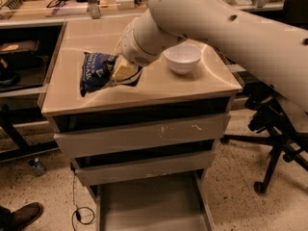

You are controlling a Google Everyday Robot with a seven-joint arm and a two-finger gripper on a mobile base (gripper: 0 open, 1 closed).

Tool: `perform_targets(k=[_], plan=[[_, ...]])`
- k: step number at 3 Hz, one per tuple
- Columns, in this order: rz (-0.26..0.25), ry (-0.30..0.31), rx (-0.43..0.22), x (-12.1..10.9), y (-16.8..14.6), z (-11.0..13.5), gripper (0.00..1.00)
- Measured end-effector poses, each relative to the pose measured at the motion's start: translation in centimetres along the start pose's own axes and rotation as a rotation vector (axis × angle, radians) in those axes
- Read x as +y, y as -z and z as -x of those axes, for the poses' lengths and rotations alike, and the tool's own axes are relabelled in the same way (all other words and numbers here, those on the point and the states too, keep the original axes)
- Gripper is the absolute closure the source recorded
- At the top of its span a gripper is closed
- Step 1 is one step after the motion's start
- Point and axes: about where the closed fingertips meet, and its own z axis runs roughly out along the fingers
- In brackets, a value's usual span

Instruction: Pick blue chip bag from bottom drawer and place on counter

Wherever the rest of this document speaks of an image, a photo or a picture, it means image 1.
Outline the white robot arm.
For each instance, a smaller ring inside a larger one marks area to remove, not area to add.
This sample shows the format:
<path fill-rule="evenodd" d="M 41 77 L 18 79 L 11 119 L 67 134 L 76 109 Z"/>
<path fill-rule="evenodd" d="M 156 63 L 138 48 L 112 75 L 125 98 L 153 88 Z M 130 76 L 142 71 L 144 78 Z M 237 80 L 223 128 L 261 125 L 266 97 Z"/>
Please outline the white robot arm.
<path fill-rule="evenodd" d="M 308 31 L 222 0 L 148 0 L 145 13 L 125 27 L 118 53 L 147 66 L 187 39 L 216 48 L 308 111 Z"/>

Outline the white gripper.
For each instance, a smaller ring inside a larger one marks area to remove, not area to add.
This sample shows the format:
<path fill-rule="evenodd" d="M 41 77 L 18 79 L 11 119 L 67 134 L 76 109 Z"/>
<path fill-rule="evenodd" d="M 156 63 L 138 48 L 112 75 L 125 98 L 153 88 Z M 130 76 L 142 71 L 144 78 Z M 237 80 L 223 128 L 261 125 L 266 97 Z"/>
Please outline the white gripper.
<path fill-rule="evenodd" d="M 169 47 L 185 40 L 161 29 L 150 12 L 133 19 L 116 43 L 114 55 L 122 55 L 115 61 L 111 79 L 121 82 L 138 72 L 138 66 L 148 66 L 158 60 Z"/>

